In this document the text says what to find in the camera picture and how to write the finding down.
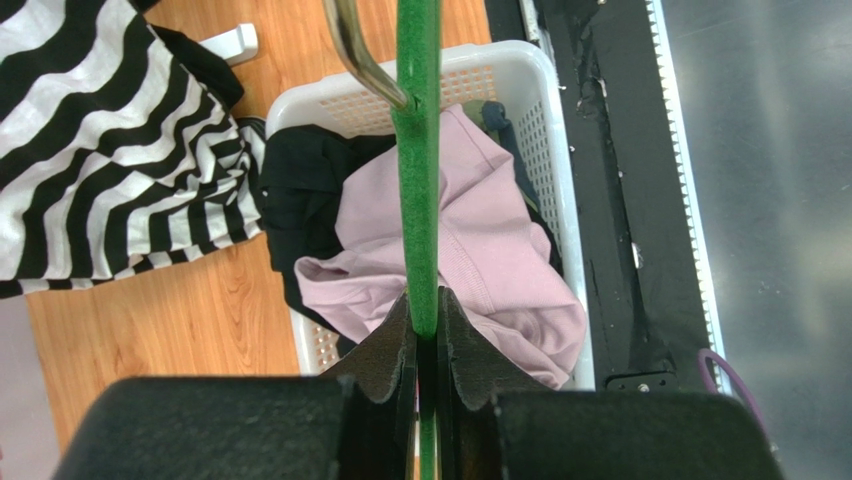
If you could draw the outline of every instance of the wooden floor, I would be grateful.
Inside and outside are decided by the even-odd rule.
[[[395,54],[396,1],[359,0],[378,61]],[[266,113],[283,91],[344,71],[320,0],[162,0],[146,15],[201,40],[252,22],[260,51],[234,68],[246,90],[234,114]],[[443,43],[490,41],[483,0],[444,0]],[[28,297],[60,448],[92,401],[138,375],[295,375],[280,275],[266,237],[88,291]]]

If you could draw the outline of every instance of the gray surface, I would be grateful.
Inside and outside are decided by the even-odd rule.
[[[728,360],[790,479],[852,477],[852,2],[663,0]]]
[[[48,479],[58,463],[27,302],[0,300],[0,479]]]

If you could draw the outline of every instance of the pink sweatshirt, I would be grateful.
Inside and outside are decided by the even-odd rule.
[[[560,387],[580,353],[586,315],[547,263],[550,243],[529,219],[512,156],[459,105],[441,114],[440,152],[439,282],[503,355]],[[346,180],[335,229],[343,253],[301,258],[296,276],[305,306],[361,342],[406,285],[396,148]]]

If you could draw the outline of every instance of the laundry basket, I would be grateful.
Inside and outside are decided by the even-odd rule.
[[[396,77],[396,62],[382,64]],[[565,282],[587,308],[580,229],[565,123],[556,71],[535,46],[520,41],[463,45],[442,51],[441,105],[473,99],[496,100],[515,125],[527,174],[541,200],[541,215],[556,237]],[[387,102],[367,91],[349,73],[284,92],[269,111],[267,137],[298,125],[319,125],[345,137],[393,133]],[[290,310],[299,368],[316,375],[338,360],[337,335]],[[594,367],[589,329],[572,379],[565,389],[593,390]]]

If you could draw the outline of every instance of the black and white striped cloth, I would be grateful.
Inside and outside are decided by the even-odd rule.
[[[238,125],[128,0],[0,0],[0,22],[0,298],[260,232],[262,125]]]

